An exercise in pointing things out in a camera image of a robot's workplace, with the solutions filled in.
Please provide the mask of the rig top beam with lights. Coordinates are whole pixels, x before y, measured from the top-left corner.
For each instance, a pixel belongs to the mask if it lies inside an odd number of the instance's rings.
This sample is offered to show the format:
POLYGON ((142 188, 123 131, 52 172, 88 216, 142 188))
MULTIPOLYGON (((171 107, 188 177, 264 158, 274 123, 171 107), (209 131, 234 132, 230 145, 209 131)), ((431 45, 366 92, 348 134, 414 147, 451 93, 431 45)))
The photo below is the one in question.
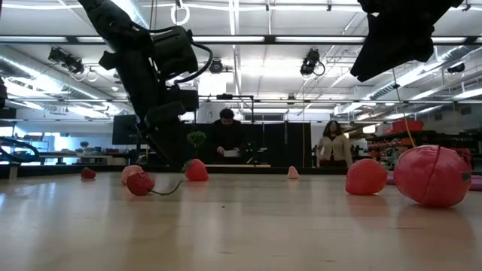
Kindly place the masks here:
MULTIPOLYGON (((222 45, 276 45, 276 44, 316 44, 316 45, 362 45, 365 36, 350 35, 195 35, 194 42, 222 45)), ((433 45, 480 45, 482 36, 434 36, 433 45)), ((0 44, 70 44, 101 45, 105 41, 99 36, 75 35, 0 35, 0 44)))

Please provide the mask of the person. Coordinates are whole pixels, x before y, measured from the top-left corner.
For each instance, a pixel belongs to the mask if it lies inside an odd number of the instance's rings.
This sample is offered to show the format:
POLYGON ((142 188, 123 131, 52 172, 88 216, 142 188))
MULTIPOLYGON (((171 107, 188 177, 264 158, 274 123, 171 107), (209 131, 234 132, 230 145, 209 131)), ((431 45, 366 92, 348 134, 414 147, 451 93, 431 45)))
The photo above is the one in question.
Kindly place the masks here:
POLYGON ((349 168, 352 165, 351 146, 340 124, 331 120, 327 123, 318 143, 317 166, 349 168))
POLYGON ((234 112, 229 108, 222 109, 219 119, 212 124, 215 153, 223 158, 241 157, 245 139, 243 125, 234 119, 234 112))

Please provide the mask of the black partition wall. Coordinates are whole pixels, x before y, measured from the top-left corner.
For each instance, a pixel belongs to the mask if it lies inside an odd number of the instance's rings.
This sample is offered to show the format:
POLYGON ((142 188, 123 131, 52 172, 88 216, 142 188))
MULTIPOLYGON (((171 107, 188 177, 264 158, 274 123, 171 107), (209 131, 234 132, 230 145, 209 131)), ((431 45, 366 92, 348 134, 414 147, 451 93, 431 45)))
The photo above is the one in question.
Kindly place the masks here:
POLYGON ((198 158, 206 164, 265 164, 272 167, 312 167, 311 124, 300 122, 244 123, 244 143, 238 157, 223 157, 216 153, 212 142, 213 128, 210 123, 189 123, 190 132, 203 132, 204 143, 195 148, 185 142, 182 146, 184 161, 198 158))

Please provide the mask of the orange-red toy strawberry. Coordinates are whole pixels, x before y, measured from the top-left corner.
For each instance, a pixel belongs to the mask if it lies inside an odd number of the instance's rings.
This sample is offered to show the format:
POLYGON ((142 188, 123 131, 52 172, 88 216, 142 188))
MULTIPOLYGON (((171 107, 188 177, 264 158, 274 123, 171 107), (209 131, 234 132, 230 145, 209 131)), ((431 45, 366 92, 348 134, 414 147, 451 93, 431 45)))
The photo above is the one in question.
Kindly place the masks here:
POLYGON ((386 186, 387 178, 387 170, 376 160, 362 159, 348 168, 345 190, 353 195, 372 195, 386 186))

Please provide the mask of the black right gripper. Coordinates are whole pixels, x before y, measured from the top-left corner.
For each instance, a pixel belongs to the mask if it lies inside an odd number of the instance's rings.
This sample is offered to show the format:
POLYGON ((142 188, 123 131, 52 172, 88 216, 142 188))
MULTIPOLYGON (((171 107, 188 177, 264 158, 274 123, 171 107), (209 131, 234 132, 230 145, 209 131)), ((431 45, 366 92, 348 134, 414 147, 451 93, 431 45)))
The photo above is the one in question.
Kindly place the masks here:
POLYGON ((408 61, 433 54, 435 23, 464 0, 357 0, 367 14, 368 35, 351 68, 367 81, 408 61))

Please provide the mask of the large pink toy tomato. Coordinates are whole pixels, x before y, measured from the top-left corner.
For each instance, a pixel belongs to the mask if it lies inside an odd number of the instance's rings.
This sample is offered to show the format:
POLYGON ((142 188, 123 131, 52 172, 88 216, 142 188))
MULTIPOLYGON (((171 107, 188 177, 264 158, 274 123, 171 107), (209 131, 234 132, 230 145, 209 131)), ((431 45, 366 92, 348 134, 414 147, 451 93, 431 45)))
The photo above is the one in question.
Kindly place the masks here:
POLYGON ((464 200, 471 186, 471 166, 454 150, 422 145, 398 158, 393 181, 420 205, 448 208, 464 200))

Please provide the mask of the black frame stand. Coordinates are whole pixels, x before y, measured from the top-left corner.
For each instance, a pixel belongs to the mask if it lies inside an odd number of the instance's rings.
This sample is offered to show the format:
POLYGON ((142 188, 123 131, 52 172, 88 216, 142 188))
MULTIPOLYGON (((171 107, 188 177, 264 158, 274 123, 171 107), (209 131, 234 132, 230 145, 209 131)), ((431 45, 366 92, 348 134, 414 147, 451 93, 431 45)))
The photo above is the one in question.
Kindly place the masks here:
POLYGON ((235 120, 242 120, 245 114, 254 115, 254 96, 218 94, 199 96, 195 112, 195 123, 213 123, 220 118, 220 112, 228 108, 234 112, 235 120))

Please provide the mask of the red strawberry with green leaf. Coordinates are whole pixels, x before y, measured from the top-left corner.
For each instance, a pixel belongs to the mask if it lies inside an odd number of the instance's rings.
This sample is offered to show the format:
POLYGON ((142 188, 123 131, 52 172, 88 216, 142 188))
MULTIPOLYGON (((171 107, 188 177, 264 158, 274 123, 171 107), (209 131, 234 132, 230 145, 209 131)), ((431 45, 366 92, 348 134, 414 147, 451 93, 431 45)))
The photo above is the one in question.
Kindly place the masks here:
POLYGON ((189 181, 208 181, 209 174, 206 165, 199 159, 192 159, 186 162, 183 167, 185 177, 189 181))

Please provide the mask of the small green potted tree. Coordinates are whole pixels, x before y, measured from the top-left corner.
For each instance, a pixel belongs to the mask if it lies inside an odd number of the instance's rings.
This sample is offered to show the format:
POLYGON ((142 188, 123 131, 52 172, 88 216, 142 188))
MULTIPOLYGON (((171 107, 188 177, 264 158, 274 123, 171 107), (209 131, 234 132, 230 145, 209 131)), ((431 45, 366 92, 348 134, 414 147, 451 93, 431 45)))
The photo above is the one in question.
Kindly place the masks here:
POLYGON ((206 141, 206 134, 201 131, 190 132, 187 135, 188 143, 192 146, 192 158, 198 158, 200 149, 206 141))

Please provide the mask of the red toy cherry with stem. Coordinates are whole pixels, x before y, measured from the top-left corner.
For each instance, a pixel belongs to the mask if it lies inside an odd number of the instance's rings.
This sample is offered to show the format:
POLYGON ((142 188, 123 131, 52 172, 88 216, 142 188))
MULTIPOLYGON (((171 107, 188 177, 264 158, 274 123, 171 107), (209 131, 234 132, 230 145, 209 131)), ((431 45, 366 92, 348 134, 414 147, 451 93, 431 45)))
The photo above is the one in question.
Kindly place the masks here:
POLYGON ((146 172, 137 172, 126 179, 127 189, 131 194, 136 196, 146 196, 149 193, 154 193, 160 196, 169 196, 175 193, 182 184, 183 181, 179 181, 170 191, 159 192, 154 190, 155 181, 146 172))

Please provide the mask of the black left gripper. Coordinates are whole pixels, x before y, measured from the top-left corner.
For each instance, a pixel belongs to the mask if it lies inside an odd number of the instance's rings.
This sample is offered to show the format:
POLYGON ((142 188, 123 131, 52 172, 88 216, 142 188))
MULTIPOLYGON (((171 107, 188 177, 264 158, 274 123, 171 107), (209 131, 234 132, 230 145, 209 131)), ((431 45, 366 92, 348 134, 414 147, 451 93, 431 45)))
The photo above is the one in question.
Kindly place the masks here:
POLYGON ((99 64, 115 69, 135 115, 139 128, 130 128, 136 147, 130 153, 139 165, 174 166, 176 135, 173 127, 179 116, 199 108, 195 90, 168 87, 159 79, 149 58, 139 50, 104 52, 99 64))

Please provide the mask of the black monitor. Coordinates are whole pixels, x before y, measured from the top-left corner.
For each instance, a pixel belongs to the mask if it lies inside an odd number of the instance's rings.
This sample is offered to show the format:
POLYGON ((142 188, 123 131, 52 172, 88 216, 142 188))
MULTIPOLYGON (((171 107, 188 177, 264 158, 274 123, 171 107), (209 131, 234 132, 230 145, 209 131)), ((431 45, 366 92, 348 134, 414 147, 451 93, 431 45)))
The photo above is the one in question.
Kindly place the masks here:
POLYGON ((137 118, 134 114, 117 115, 113 119, 112 144, 135 145, 138 138, 137 118))

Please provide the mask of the pale pink toy fruit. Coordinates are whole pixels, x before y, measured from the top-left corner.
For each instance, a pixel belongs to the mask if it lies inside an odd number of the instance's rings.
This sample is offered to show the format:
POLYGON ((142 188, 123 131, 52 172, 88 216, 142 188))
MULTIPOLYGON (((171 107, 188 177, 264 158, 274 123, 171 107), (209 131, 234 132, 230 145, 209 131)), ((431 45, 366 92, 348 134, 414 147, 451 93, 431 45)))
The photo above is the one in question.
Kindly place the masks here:
POLYGON ((144 172, 141 166, 138 166, 138 165, 126 166, 121 173, 121 179, 120 179, 121 184, 125 186, 127 183, 127 179, 131 175, 134 175, 139 172, 144 172))

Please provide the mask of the red storage bin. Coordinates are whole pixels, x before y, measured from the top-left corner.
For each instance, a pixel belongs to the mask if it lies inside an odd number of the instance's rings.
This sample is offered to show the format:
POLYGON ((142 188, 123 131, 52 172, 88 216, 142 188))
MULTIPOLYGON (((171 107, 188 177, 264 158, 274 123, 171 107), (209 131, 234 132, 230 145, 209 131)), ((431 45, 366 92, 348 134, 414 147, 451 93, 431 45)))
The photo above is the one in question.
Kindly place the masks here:
POLYGON ((424 124, 421 120, 398 120, 392 123, 392 132, 419 132, 423 131, 424 124))

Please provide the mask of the shelf rack with red bins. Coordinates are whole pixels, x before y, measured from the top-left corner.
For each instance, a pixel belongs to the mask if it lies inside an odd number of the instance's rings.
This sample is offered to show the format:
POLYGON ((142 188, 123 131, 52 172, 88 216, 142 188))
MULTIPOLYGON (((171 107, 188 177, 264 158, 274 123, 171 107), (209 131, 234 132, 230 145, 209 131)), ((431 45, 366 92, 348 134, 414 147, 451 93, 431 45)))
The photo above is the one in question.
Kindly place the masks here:
POLYGON ((402 153, 422 145, 440 145, 459 154, 475 168, 475 160, 482 159, 482 132, 446 134, 434 130, 399 132, 367 139, 368 155, 393 170, 402 153))

